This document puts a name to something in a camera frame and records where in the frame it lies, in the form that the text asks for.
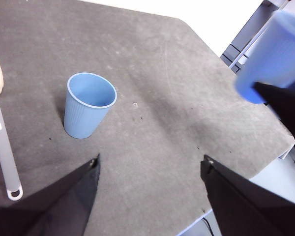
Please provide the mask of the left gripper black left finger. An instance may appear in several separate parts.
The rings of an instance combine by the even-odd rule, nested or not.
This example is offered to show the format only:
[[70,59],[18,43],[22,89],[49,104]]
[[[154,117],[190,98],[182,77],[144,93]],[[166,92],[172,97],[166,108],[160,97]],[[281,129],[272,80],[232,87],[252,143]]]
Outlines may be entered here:
[[82,236],[95,202],[100,155],[10,206],[0,206],[0,236]]

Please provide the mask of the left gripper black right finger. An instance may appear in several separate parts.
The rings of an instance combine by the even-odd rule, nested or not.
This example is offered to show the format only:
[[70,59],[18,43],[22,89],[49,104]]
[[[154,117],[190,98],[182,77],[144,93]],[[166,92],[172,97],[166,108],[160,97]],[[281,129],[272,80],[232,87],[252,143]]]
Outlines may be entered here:
[[295,203],[208,155],[200,164],[207,198],[224,236],[295,236]]

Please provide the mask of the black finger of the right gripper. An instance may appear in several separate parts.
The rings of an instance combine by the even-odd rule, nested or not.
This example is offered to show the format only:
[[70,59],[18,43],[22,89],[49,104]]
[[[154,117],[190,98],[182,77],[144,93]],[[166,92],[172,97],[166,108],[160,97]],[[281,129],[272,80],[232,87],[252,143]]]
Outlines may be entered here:
[[255,82],[253,89],[271,106],[281,122],[295,136],[295,82],[287,88]]

